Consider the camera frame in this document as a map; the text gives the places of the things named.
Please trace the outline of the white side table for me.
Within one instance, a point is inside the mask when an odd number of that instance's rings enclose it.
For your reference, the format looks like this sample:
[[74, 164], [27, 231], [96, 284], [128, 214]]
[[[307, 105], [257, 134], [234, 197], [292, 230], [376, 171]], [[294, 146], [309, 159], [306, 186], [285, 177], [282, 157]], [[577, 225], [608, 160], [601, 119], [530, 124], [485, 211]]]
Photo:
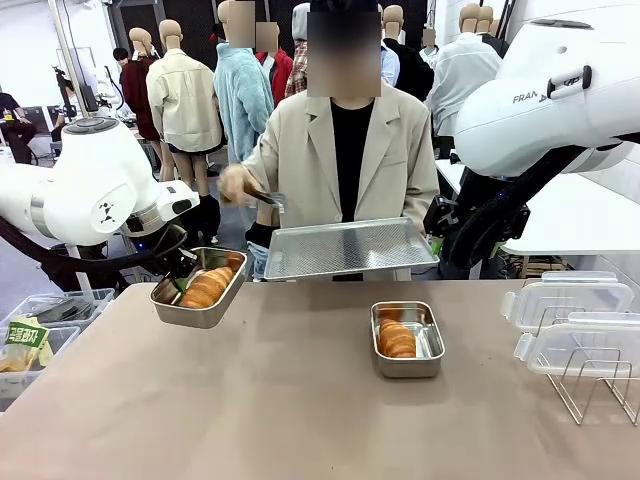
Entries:
[[640, 205], [579, 174], [561, 174], [527, 202], [512, 255], [603, 255], [640, 252]]

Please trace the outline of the figure in light blue fleece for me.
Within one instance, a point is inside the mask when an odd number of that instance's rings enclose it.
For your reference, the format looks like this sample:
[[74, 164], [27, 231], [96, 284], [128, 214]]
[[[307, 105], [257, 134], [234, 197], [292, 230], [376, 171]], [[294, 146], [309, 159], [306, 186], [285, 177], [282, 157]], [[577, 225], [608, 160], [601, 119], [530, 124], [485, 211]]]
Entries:
[[265, 131], [273, 109], [271, 85], [251, 48], [232, 47], [231, 7], [248, 1], [223, 0], [218, 6], [224, 40], [217, 47], [214, 86], [228, 140], [230, 163], [246, 160]]

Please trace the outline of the figure in red jacket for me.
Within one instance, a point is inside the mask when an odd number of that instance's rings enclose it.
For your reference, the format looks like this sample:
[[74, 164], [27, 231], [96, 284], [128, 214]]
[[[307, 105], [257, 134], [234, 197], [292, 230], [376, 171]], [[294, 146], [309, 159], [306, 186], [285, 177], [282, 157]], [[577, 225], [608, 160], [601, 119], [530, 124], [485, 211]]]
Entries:
[[280, 47], [276, 22], [256, 23], [255, 56], [267, 76], [274, 105], [285, 98], [286, 85], [293, 69], [292, 58]]

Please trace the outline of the clear plastic snap lid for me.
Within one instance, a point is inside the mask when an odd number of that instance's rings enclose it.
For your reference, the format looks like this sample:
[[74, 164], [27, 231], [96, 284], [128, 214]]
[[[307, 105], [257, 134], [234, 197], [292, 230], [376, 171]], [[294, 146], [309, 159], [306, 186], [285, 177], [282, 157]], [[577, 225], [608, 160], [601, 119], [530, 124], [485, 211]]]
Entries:
[[639, 378], [640, 313], [573, 312], [522, 334], [514, 357], [538, 374]]
[[545, 272], [520, 290], [507, 292], [501, 315], [521, 332], [538, 335], [551, 325], [566, 323], [572, 313], [622, 313], [633, 300], [632, 289], [611, 272]]

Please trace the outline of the person's left forearm beige sleeve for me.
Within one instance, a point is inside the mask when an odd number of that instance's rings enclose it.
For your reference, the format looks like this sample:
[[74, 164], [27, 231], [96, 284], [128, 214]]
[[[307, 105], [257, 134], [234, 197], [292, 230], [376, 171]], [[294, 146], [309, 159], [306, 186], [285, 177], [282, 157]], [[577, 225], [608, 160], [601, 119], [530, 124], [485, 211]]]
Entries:
[[429, 186], [426, 189], [415, 186], [407, 187], [401, 216], [410, 219], [423, 237], [427, 236], [424, 218], [439, 193], [438, 186]]

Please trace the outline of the mannequin in white shirt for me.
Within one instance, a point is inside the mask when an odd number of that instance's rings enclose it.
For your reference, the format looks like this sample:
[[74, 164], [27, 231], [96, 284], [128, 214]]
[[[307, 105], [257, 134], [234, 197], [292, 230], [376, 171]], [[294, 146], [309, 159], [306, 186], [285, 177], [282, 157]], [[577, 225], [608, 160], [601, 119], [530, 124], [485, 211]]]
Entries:
[[438, 51], [433, 86], [426, 100], [433, 133], [453, 137], [456, 117], [464, 101], [493, 80], [502, 64], [495, 49], [475, 32], [481, 7], [467, 4], [460, 11], [460, 34]]

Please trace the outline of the person's right hand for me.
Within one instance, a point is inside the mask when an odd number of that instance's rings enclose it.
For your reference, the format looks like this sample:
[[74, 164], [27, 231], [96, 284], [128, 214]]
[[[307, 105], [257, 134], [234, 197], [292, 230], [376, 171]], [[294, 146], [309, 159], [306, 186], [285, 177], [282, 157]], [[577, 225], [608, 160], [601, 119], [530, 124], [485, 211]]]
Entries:
[[218, 190], [221, 201], [233, 205], [250, 206], [256, 201], [250, 192], [257, 190], [259, 184], [241, 164], [229, 165], [218, 178]]

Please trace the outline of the golden brown croissant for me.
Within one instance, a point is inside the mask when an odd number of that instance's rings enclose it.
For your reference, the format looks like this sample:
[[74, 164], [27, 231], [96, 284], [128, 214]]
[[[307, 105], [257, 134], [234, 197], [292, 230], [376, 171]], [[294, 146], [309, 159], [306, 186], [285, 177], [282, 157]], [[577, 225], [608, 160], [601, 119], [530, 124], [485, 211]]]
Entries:
[[190, 309], [203, 309], [213, 306], [221, 298], [234, 276], [228, 267], [207, 270], [197, 275], [186, 289], [180, 305]]
[[416, 358], [415, 335], [399, 321], [383, 319], [379, 325], [378, 351], [387, 358]]

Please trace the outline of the mannequin in plaid shirt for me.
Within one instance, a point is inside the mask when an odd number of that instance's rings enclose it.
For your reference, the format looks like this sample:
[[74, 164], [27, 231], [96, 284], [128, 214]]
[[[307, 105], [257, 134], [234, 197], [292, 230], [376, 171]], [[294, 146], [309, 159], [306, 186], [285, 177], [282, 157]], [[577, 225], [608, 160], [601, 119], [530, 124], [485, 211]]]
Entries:
[[307, 89], [307, 15], [310, 3], [296, 5], [292, 11], [292, 39], [294, 41], [294, 56], [292, 70], [285, 87], [285, 97], [288, 98]]

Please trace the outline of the steel rectangular food container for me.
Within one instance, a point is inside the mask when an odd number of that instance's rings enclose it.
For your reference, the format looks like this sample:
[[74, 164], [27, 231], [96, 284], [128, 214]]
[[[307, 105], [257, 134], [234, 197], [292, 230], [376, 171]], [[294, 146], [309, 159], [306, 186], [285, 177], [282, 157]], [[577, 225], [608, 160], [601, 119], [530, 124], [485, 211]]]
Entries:
[[[200, 270], [200, 261], [198, 258], [198, 251], [202, 247], [194, 248], [191, 251], [196, 255], [196, 266], [190, 274], [186, 277], [189, 278], [190, 283], [198, 275]], [[211, 307], [203, 309], [190, 309], [182, 307], [179, 304], [172, 304], [175, 288], [171, 284], [171, 280], [175, 277], [166, 275], [163, 279], [154, 287], [150, 294], [150, 300], [154, 304], [159, 318], [168, 324], [210, 329], [215, 327], [223, 318], [231, 302], [234, 300], [240, 287], [243, 285], [246, 278], [246, 265], [247, 256], [239, 251], [227, 250], [228, 252], [228, 267], [230, 267], [234, 276], [221, 298]]]
[[[379, 325], [393, 319], [406, 326], [416, 337], [416, 358], [387, 358], [378, 351]], [[379, 372], [389, 379], [433, 378], [440, 370], [445, 354], [435, 316], [429, 305], [421, 301], [378, 302], [370, 309], [372, 348]]]

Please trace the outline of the black steel tongs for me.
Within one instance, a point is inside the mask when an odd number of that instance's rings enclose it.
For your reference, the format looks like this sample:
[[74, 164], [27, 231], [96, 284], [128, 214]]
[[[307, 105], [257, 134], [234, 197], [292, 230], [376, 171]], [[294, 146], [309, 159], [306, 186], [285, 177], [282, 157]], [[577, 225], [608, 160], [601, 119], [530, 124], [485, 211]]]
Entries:
[[262, 192], [249, 185], [245, 188], [245, 193], [256, 200], [259, 200], [278, 209], [280, 214], [286, 212], [286, 196], [279, 192]]

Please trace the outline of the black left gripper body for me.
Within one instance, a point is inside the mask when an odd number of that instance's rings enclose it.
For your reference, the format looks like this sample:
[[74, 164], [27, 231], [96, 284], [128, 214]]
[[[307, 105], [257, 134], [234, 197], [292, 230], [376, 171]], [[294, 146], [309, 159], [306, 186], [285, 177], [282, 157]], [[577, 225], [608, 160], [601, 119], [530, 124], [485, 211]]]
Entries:
[[188, 232], [181, 225], [169, 223], [158, 234], [150, 243], [148, 271], [155, 276], [186, 277], [197, 260], [189, 248]]

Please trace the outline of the mannequin in cream jacket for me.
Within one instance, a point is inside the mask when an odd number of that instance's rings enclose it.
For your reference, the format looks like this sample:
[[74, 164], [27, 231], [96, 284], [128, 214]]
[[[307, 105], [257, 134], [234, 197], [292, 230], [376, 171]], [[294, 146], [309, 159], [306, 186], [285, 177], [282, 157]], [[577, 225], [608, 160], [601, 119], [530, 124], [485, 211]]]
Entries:
[[146, 77], [153, 124], [182, 181], [205, 199], [210, 196], [207, 156], [223, 145], [214, 72], [182, 50], [177, 21], [161, 21], [159, 34], [166, 52]]

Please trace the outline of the perforated steel baking tray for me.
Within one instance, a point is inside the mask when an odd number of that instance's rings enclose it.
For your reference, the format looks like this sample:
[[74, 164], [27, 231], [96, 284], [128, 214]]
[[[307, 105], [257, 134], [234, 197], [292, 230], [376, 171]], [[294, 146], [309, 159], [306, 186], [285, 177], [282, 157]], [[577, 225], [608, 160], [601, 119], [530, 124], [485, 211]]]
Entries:
[[397, 217], [279, 229], [272, 234], [264, 279], [411, 271], [437, 264], [414, 223]]

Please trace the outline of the mannequin in maroon top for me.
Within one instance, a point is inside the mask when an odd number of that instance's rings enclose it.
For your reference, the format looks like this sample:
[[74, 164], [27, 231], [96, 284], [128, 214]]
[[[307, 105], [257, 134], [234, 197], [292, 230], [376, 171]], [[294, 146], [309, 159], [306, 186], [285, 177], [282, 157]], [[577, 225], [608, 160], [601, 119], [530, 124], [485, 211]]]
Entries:
[[143, 28], [129, 30], [133, 54], [122, 70], [122, 90], [124, 100], [136, 116], [139, 135], [149, 142], [160, 154], [160, 136], [154, 127], [148, 99], [146, 77], [156, 60], [151, 34]]

